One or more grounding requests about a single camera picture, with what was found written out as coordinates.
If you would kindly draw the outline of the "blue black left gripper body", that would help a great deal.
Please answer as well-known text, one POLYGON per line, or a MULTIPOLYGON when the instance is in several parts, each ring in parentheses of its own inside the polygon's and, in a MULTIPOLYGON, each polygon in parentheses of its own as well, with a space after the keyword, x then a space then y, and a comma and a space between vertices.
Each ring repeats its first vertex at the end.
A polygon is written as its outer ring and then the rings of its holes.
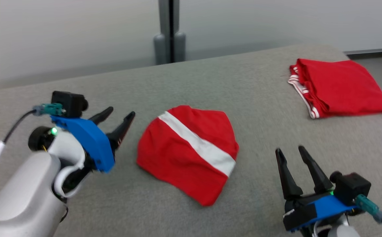
POLYGON ((91 120, 51 116, 56 126, 70 132, 95 163, 98 171, 108 173, 115 161, 107 136, 91 120))

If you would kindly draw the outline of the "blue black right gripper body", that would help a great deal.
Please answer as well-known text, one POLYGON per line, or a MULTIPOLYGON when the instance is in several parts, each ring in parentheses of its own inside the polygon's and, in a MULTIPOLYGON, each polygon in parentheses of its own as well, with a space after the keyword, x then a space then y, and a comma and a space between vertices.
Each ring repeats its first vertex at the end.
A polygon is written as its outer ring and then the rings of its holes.
POLYGON ((326 195, 304 205, 299 201, 291 204, 292 207, 290 210, 286 210, 283 216, 283 224, 287 232, 301 231, 318 221, 321 222, 358 210, 355 205, 346 206, 334 195, 326 195))

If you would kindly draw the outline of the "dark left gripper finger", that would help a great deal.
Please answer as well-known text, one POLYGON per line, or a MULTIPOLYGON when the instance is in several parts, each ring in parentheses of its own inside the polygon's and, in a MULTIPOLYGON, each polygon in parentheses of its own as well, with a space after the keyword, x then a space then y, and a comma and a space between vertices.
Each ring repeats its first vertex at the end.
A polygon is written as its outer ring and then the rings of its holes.
POLYGON ((114 108, 112 106, 109 106, 102 112, 93 115, 89 118, 90 121, 92 121, 95 125, 99 125, 100 123, 104 122, 113 112, 114 108))
POLYGON ((116 151, 119 149, 135 116, 135 111, 130 112, 126 117, 124 117, 123 122, 118 127, 116 127, 111 133, 107 133, 111 151, 116 151))

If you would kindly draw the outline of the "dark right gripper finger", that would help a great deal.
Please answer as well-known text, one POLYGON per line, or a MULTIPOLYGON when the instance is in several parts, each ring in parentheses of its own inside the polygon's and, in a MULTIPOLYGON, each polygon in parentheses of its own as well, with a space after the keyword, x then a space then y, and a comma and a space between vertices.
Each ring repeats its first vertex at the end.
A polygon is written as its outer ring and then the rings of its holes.
POLYGON ((321 167, 316 163, 311 154, 302 145, 298 146, 299 153, 305 165, 307 165, 311 178, 314 183, 314 192, 316 194, 321 194, 331 190, 334 185, 331 183, 329 178, 323 172, 321 167))
POLYGON ((282 193, 285 200, 292 200, 303 195, 302 189, 295 183, 287 167, 287 159, 280 148, 275 150, 282 193))

